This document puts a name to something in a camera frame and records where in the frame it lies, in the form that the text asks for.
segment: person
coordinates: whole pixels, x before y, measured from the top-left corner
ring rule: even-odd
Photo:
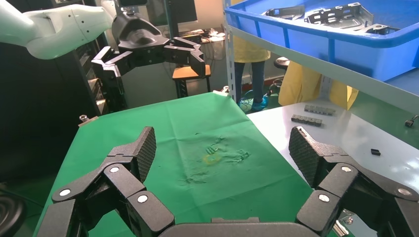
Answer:
[[[270,52],[242,38],[233,36],[234,73],[236,82],[236,98],[242,98],[242,77],[246,63],[251,63],[253,104],[251,110],[261,111],[268,105],[268,96],[264,96],[265,61],[270,58]]]

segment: white table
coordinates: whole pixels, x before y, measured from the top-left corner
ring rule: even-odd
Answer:
[[[306,104],[332,108],[336,113],[331,117],[305,112]],[[294,114],[322,119],[323,125],[315,127],[292,122]],[[331,102],[316,100],[298,103],[250,114],[248,117],[302,178],[288,150],[291,129],[295,126],[304,127],[318,142],[342,147],[363,167],[419,193],[419,150]],[[381,156],[372,155],[371,148],[380,150]],[[376,236],[356,217],[354,223],[347,227],[357,237]]]

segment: table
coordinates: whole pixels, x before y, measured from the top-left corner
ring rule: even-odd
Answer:
[[[47,205],[54,191],[98,167],[114,146],[134,141],[144,126],[155,128],[158,146],[145,185],[177,223],[213,217],[293,222],[311,194],[231,98],[206,93],[109,114],[81,127]],[[218,149],[216,162],[203,162],[208,146]],[[89,234],[132,236],[114,211]]]
[[[306,104],[332,108],[336,114],[330,117],[305,112]],[[292,122],[293,114],[322,119],[323,125],[315,127]],[[294,126],[303,126],[315,140],[342,147],[363,167],[419,192],[419,150],[331,102],[316,100],[298,103],[250,114],[248,117],[301,176],[288,150],[290,132]],[[371,148],[380,150],[381,156],[372,155]],[[354,219],[349,229],[355,236],[376,236],[374,231],[358,219]]]

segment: computer monitor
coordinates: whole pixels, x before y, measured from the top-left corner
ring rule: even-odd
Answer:
[[[148,0],[118,0],[119,7],[143,6],[147,4]]]
[[[175,14],[178,23],[197,21],[195,0],[171,0],[173,4],[172,14]],[[147,6],[148,19],[154,26],[168,25],[165,0],[149,0]]]

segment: green cloth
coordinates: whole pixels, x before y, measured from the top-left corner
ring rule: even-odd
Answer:
[[[207,93],[102,116],[81,127],[46,204],[54,191],[97,168],[114,146],[134,141],[145,126],[154,127],[157,139],[145,185],[176,223],[213,217],[293,222],[312,192],[231,98]],[[133,236],[115,211],[89,233]]]

